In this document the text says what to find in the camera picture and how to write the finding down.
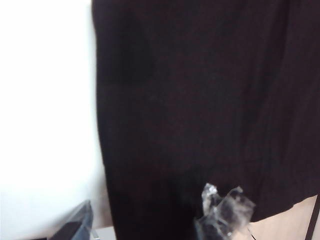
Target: black strap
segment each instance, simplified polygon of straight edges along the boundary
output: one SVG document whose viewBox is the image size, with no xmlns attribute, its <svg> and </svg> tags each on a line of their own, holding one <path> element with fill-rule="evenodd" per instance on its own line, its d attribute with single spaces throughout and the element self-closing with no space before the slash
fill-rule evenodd
<svg viewBox="0 0 320 240">
<path fill-rule="evenodd" d="M 315 226 L 317 223 L 318 215 L 320 210 L 320 196 L 318 195 L 315 200 L 313 207 L 310 223 L 308 230 L 306 231 L 305 240 L 312 240 L 312 235 L 314 234 Z"/>
</svg>

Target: dark clothing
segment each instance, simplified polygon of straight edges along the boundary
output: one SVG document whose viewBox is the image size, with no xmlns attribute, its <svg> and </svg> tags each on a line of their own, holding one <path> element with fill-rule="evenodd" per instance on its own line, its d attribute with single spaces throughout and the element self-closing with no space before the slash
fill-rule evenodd
<svg viewBox="0 0 320 240">
<path fill-rule="evenodd" d="M 205 183 L 253 221 L 320 192 L 320 1 L 94 0 L 118 240 L 193 239 Z"/>
</svg>

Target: black fabric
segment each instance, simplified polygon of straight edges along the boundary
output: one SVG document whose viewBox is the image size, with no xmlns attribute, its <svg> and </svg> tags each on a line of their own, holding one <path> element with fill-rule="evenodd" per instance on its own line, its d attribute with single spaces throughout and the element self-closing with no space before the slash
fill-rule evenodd
<svg viewBox="0 0 320 240">
<path fill-rule="evenodd" d="M 253 221 L 320 192 L 320 1 L 94 0 L 118 240 L 193 239 L 205 183 Z"/>
</svg>

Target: wooden surface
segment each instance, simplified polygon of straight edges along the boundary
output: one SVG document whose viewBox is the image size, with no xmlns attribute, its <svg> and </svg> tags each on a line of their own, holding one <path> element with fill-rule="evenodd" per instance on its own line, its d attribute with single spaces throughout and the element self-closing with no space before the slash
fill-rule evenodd
<svg viewBox="0 0 320 240">
<path fill-rule="evenodd" d="M 288 211 L 250 223 L 249 229 L 256 240 L 305 240 L 316 196 L 294 205 Z M 234 240 L 254 240 L 247 232 L 237 233 Z M 320 240 L 319 220 L 312 240 Z"/>
</svg>

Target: black cord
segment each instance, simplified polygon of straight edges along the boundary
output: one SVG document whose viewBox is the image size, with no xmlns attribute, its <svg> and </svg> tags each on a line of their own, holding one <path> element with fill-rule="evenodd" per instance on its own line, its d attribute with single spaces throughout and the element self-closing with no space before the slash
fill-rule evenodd
<svg viewBox="0 0 320 240">
<path fill-rule="evenodd" d="M 251 234 L 251 237 L 252 237 L 254 240 L 257 240 L 252 234 Z"/>
<path fill-rule="evenodd" d="M 251 233 L 251 231 L 250 231 L 250 229 L 249 229 L 249 228 L 248 228 L 248 231 L 249 231 L 249 233 L 250 233 L 251 237 L 252 237 L 254 240 L 257 240 L 257 239 L 252 235 L 252 233 Z"/>
</svg>

